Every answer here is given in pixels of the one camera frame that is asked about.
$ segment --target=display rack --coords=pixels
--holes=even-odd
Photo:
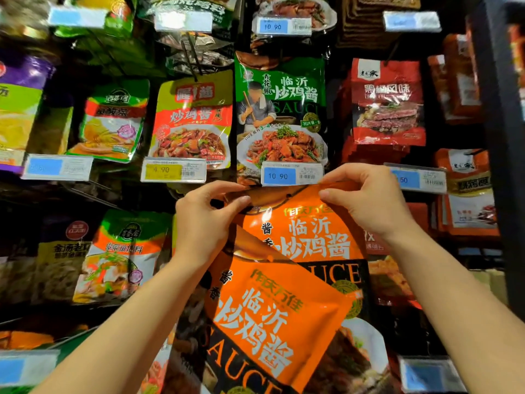
[[[525,131],[508,41],[508,23],[525,21],[525,0],[465,2],[485,111],[509,306],[525,320]]]

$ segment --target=chef illustration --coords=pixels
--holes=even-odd
[[[244,125],[244,134],[270,124],[277,118],[273,102],[265,98],[262,88],[258,81],[251,81],[248,85],[248,95],[243,92],[244,101],[237,105],[239,123]]]

